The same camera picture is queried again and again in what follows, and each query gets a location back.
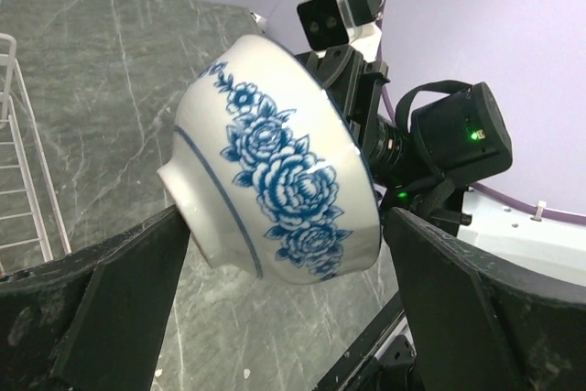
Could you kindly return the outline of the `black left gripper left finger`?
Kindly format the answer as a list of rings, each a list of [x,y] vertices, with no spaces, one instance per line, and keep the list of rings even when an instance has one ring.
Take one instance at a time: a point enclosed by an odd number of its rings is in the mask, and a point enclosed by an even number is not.
[[[4,390],[148,390],[187,254],[175,206],[1,278]]]

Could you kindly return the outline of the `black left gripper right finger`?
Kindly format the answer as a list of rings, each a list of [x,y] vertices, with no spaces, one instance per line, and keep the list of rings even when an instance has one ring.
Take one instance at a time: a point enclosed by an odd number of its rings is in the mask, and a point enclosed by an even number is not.
[[[411,212],[386,215],[427,390],[582,390],[585,288],[510,263]]]

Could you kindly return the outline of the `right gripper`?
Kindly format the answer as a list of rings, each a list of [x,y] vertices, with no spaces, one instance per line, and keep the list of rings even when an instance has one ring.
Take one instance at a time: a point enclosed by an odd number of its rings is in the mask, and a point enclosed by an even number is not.
[[[407,92],[394,120],[376,108],[388,82],[382,61],[349,45],[298,61],[325,88],[361,149],[385,208],[440,208],[457,189],[513,164],[512,140],[485,82],[444,80]]]

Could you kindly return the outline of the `blue patterned white bowl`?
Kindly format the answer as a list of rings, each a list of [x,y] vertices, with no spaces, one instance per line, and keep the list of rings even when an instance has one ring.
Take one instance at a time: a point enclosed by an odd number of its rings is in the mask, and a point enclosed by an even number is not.
[[[189,86],[158,175],[211,268],[311,285],[379,256],[364,154],[323,86],[269,38],[238,38]]]

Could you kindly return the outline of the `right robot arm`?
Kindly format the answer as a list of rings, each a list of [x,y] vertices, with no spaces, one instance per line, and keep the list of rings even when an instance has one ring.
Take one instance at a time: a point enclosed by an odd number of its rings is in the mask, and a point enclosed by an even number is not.
[[[298,55],[341,107],[364,152],[381,209],[400,207],[484,251],[541,275],[585,282],[585,223],[543,205],[517,208],[483,188],[481,179],[509,169],[512,141],[484,83],[443,80],[418,86],[393,119],[376,113],[387,66],[342,45]],[[415,107],[417,92],[439,99]]]

